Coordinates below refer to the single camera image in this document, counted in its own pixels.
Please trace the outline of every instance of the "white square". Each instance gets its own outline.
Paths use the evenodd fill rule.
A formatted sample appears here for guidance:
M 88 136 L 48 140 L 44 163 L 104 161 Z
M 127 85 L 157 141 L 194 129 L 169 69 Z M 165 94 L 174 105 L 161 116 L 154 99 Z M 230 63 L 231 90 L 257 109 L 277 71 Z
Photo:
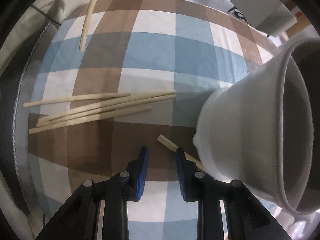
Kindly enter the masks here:
M 139 202 L 127 202 L 128 220 L 163 222 L 167 200 L 167 181 L 146 181 Z
M 64 203 L 71 195 L 68 168 L 39 158 L 44 193 Z
M 88 35 L 94 33 L 96 27 L 98 26 L 98 24 L 104 14 L 105 14 L 105 12 L 100 12 L 100 13 L 93 13 L 91 15 L 89 29 L 88 29 Z M 70 27 L 69 31 L 67 32 L 67 34 L 64 38 L 65 40 L 81 36 L 84 19 L 85 19 L 85 15 L 78 17 L 75 20 L 75 22 L 73 23 L 73 25 Z
M 229 87 L 231 87 L 233 84 L 227 83 L 227 82 L 223 82 L 223 81 L 219 81 L 219 85 L 220 85 L 220 88 L 225 88 L 225 87 L 229 88 Z
M 118 92 L 153 92 L 174 90 L 174 72 L 122 68 Z M 172 125 L 173 99 L 150 103 L 151 111 L 116 117 L 116 122 Z
M 266 62 L 268 62 L 269 60 L 271 60 L 273 58 L 273 55 L 270 52 L 266 51 L 264 48 L 262 48 L 258 44 L 257 44 L 257 47 L 258 47 L 261 61 L 263 64 L 265 64 Z
M 132 32 L 176 35 L 176 14 L 170 12 L 140 10 Z
M 61 70 L 48 73 L 42 100 L 71 97 L 75 86 L 78 69 Z M 56 114 L 70 109 L 70 102 L 42 105 L 41 114 Z
M 215 46 L 230 50 L 233 53 L 243 57 L 241 45 L 235 32 L 215 23 L 209 24 L 212 33 L 213 44 Z

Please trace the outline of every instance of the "screw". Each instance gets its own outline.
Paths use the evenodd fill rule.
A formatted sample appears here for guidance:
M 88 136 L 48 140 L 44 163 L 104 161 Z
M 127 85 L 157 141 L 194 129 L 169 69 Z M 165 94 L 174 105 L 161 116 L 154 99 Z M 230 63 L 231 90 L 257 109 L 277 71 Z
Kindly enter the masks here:
M 241 187 L 242 183 L 241 181 L 237 180 L 237 179 L 234 179 L 232 182 L 231 182 L 232 186 L 234 187 Z
M 197 178 L 203 178 L 203 177 L 204 177 L 204 173 L 203 173 L 202 171 L 197 171 L 197 172 L 195 173 L 195 176 L 196 176 Z
M 90 179 L 87 179 L 84 183 L 83 183 L 83 186 L 85 187 L 90 187 L 92 185 L 92 180 Z
M 121 171 L 120 172 L 120 177 L 121 178 L 126 178 L 126 177 L 128 177 L 129 176 L 129 172 L 127 172 L 127 171 Z

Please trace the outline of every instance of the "wooden chopstick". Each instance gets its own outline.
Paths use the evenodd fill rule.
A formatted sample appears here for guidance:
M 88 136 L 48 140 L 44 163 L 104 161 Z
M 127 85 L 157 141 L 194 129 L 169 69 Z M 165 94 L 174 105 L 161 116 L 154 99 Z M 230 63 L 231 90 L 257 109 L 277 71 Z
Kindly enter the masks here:
M 40 118 L 39 122 L 50 121 L 50 120 L 64 117 L 67 115 L 77 114 L 80 112 L 84 112 L 84 111 L 88 111 L 88 110 L 92 110 L 92 109 L 96 109 L 96 108 L 101 108 L 101 107 L 105 107 L 105 106 L 112 106 L 112 105 L 117 105 L 117 104 L 121 104 L 121 103 L 125 103 L 125 102 L 131 102 L 131 101 L 136 101 L 136 100 L 140 100 L 140 99 L 147 99 L 147 98 L 153 98 L 153 97 L 159 97 L 159 96 L 165 96 L 165 95 L 170 95 L 170 94 L 174 94 L 174 93 L 175 93 L 174 90 L 173 91 L 164 91 L 164 92 L 161 91 L 161 92 L 151 92 L 151 93 L 137 93 L 137 94 L 131 95 L 129 97 L 110 99 L 110 100 L 106 100 L 106 101 L 102 101 L 102 102 L 98 102 L 98 103 L 94 103 L 94 104 L 90 104 L 90 105 L 86 105 L 86 106 L 76 107 L 76 108 L 70 109 L 70 110 L 62 112 L 62 113 L 48 115 L 48 116 Z
M 115 110 L 111 112 L 106 112 L 102 114 L 84 116 L 84 117 L 80 117 L 80 118 L 76 118 L 76 119 L 72 119 L 64 122 L 49 124 L 42 127 L 31 128 L 29 129 L 29 134 L 47 131 L 47 130 L 60 128 L 60 127 L 65 127 L 65 126 L 70 126 L 70 125 L 75 125 L 75 124 L 80 124 L 80 123 L 85 123 L 85 122 L 92 122 L 92 121 L 108 119 L 112 117 L 119 117 L 119 116 L 124 116 L 129 114 L 140 113 L 144 111 L 149 111 L 151 109 L 152 109 L 152 106 L 136 106 L 136 107 L 129 107 L 129 108 L 124 108 L 120 110 Z
M 147 104 L 147 103 L 152 103 L 152 102 L 157 102 L 157 101 L 168 100 L 168 99 L 172 99 L 175 97 L 176 97 L 175 94 L 171 94 L 171 95 L 166 95 L 166 96 L 141 99 L 141 100 L 130 101 L 130 102 L 121 103 L 121 104 L 117 104 L 117 105 L 96 108 L 96 109 L 84 111 L 84 112 L 81 112 L 78 114 L 71 114 L 71 115 L 67 115 L 65 117 L 61 117 L 58 119 L 53 119 L 51 121 L 39 121 L 36 126 L 41 127 L 41 126 L 45 126 L 45 125 L 49 125 L 49 124 L 53 124 L 53 123 L 57 123 L 57 122 L 63 122 L 63 121 L 71 120 L 71 119 L 76 119 L 76 118 L 87 116 L 87 115 L 98 114 L 98 113 L 116 110 L 116 109 L 120 109 L 120 108 L 124 108 L 124 107 L 130 107 L 130 106 L 142 105 L 142 104 Z
M 26 102 L 26 103 L 23 104 L 23 107 L 48 105 L 48 104 L 70 102 L 70 101 L 78 101 L 78 100 L 119 98 L 119 97 L 128 97 L 128 96 L 131 96 L 131 94 L 130 93 L 89 94 L 89 95 L 71 96 L 71 97 L 63 97 L 63 98 L 52 98 L 52 99 L 44 99 L 44 100 L 41 100 L 41 101 Z
M 91 15 L 93 13 L 94 6 L 96 5 L 97 0 L 90 0 L 87 14 L 85 15 L 84 23 L 83 23 L 83 28 L 81 32 L 81 38 L 80 38 L 80 45 L 79 45 L 79 51 L 83 52 L 85 43 L 87 41 L 87 34 L 89 30 L 89 25 L 90 25 L 90 20 L 91 20 Z
M 159 135 L 159 137 L 157 138 L 157 141 L 162 143 L 164 146 L 166 146 L 169 150 L 173 152 L 176 152 L 176 150 L 178 149 L 178 146 L 176 146 L 172 141 L 164 137 L 162 134 Z M 195 162 L 199 169 L 205 171 L 205 168 L 200 161 L 198 161 L 196 158 L 192 157 L 190 154 L 186 152 L 184 152 L 184 154 L 188 161 Z

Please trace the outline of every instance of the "plaid tablecloth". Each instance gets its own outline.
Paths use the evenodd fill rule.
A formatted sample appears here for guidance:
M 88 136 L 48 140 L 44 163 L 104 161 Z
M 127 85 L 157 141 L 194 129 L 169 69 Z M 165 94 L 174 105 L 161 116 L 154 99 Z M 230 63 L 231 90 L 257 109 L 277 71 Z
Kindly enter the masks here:
M 156 139 L 163 134 L 197 158 L 192 138 L 206 99 L 259 68 L 276 47 L 241 21 L 188 1 L 99 0 L 80 53 L 86 9 L 72 13 L 53 38 L 32 100 L 159 90 L 176 90 L 177 97 L 152 103 L 150 112 L 28 135 L 40 206 L 50 218 L 84 180 L 109 179 L 147 146 L 145 192 L 128 203 L 130 238 L 196 239 L 197 203 L 183 202 L 175 155 Z M 92 102 L 32 107 L 29 127 L 41 116 Z

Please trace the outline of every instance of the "table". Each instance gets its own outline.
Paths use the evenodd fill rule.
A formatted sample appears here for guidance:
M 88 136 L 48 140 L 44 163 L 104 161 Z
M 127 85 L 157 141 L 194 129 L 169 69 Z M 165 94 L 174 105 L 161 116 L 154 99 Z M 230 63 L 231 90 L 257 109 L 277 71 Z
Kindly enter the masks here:
M 147 146 L 145 192 L 140 202 L 128 203 L 130 239 L 195 239 L 197 204 L 183 202 L 175 155 L 156 139 L 163 134 L 198 158 L 192 138 L 203 103 L 216 89 L 258 69 L 276 47 L 243 22 L 188 1 L 99 0 L 80 53 L 86 9 L 74 11 L 44 57 L 34 59 L 41 61 L 37 73 L 26 70 L 35 78 L 32 101 L 158 90 L 176 90 L 177 97 L 152 103 L 150 112 L 28 135 L 41 209 L 50 218 L 84 180 L 109 179 Z M 32 107 L 28 126 L 35 127 L 39 117 L 92 102 Z

